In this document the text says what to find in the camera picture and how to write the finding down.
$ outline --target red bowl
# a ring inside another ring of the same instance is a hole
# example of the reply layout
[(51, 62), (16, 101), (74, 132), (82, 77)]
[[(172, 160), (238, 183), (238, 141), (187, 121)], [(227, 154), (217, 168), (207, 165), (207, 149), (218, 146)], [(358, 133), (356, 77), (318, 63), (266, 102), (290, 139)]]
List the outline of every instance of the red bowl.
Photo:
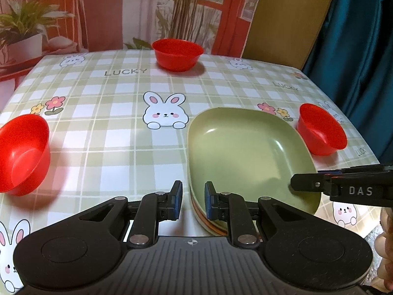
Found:
[(34, 191), (48, 173), (49, 127), (35, 114), (18, 116), (0, 128), (0, 193)]
[(327, 111), (310, 103), (302, 104), (299, 111), (296, 129), (312, 154), (327, 156), (346, 148), (343, 128)]
[(203, 54), (203, 48), (198, 44), (178, 39), (157, 40), (152, 47), (158, 64), (172, 72), (190, 70)]

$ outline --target bunny print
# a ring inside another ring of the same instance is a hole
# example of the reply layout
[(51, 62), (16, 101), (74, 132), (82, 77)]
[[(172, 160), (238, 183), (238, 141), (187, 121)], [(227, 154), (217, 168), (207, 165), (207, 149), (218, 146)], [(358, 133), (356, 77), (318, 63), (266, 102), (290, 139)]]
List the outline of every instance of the bunny print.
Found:
[(252, 67), (250, 65), (248, 65), (245, 62), (243, 62), (243, 60), (239, 59), (239, 58), (234, 58), (234, 59), (230, 60), (229, 64), (232, 65), (234, 68), (239, 69), (239, 70), (241, 70), (241, 69), (252, 70)]
[(324, 103), (318, 102), (318, 104), (319, 104), (324, 110), (328, 111), (329, 114), (330, 114), (332, 117), (334, 117), (338, 123), (341, 124), (341, 123), (344, 122), (343, 117), (342, 117), (340, 114), (338, 114), (338, 113), (332, 108), (332, 106), (331, 106), (328, 102), (326, 102), (326, 101), (325, 101)]
[(14, 266), (13, 255), (15, 247), (20, 240), (29, 234), (30, 224), (28, 220), (21, 220), (15, 226), (11, 242), (9, 242), (7, 230), (3, 223), (0, 222), (0, 278), (10, 293), (14, 293), (23, 287)]
[(333, 217), (340, 227), (345, 227), (346, 224), (355, 225), (358, 215), (353, 204), (333, 202)]
[(66, 66), (69, 66), (72, 64), (80, 64), (85, 60), (85, 58), (84, 58), (85, 55), (86, 55), (86, 53), (66, 55), (64, 57), (64, 60), (60, 63), (60, 66), (62, 68), (65, 68)]
[(166, 101), (154, 92), (146, 92), (143, 95), (146, 104), (149, 105), (143, 115), (143, 121), (152, 130), (158, 130), (161, 126), (172, 126), (175, 129), (184, 129), (188, 122), (188, 115), (180, 107), (185, 101), (185, 95), (172, 94)]

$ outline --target metal bolt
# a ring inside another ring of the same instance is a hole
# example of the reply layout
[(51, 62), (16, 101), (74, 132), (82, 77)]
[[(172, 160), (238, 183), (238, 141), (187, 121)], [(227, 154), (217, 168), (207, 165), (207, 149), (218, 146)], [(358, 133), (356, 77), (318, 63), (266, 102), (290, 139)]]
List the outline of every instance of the metal bolt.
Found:
[(257, 238), (254, 235), (251, 234), (243, 234), (240, 235), (237, 240), (242, 243), (242, 244), (254, 244), (257, 241)]
[(136, 234), (130, 237), (130, 242), (136, 245), (144, 245), (149, 241), (149, 238), (143, 234)]

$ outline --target plaid tablecloth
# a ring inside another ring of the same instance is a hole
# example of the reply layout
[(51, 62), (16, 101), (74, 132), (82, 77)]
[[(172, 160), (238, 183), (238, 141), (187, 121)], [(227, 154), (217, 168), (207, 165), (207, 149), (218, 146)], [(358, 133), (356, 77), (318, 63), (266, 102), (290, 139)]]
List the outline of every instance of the plaid tablecloth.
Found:
[[(148, 128), (143, 120), (148, 107), (143, 95), (148, 91), (163, 101), (184, 94), (180, 106), (189, 117), (186, 126)], [(112, 197), (137, 200), (169, 191), (174, 180), (182, 180), (180, 220), (161, 223), (160, 233), (207, 235), (193, 216), (188, 196), (186, 140), (192, 119), (203, 110), (231, 106), (267, 110), (295, 126), (302, 103), (328, 110), (348, 137), (347, 148), (337, 155), (314, 157), (318, 169), (378, 162), (349, 120), (294, 68), (203, 55), (191, 71), (175, 74), (161, 70), (151, 51), (47, 56), (15, 91), (0, 125), (22, 114), (43, 116), (51, 133), (50, 170), (35, 192), (0, 196), (0, 222), (11, 238), (23, 219), (35, 231)], [(379, 208), (356, 205), (356, 211), (356, 224), (345, 227), (366, 236), (379, 221)], [(336, 222), (326, 196), (316, 215)]]

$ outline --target yellow flower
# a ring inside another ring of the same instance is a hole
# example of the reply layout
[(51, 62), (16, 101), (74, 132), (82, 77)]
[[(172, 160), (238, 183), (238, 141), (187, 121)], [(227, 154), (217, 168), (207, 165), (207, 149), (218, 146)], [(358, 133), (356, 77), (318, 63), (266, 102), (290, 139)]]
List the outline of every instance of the yellow flower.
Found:
[(45, 106), (42, 105), (42, 103), (40, 103), (40, 104), (38, 104), (38, 105), (36, 105), (36, 106), (33, 106), (33, 107), (31, 108), (30, 114), (40, 114), (41, 110), (42, 110), (44, 107), (45, 107)]
[(277, 109), (277, 113), (280, 114), (283, 118), (288, 118), (289, 117), (289, 113), (286, 109), (283, 108), (278, 108)]

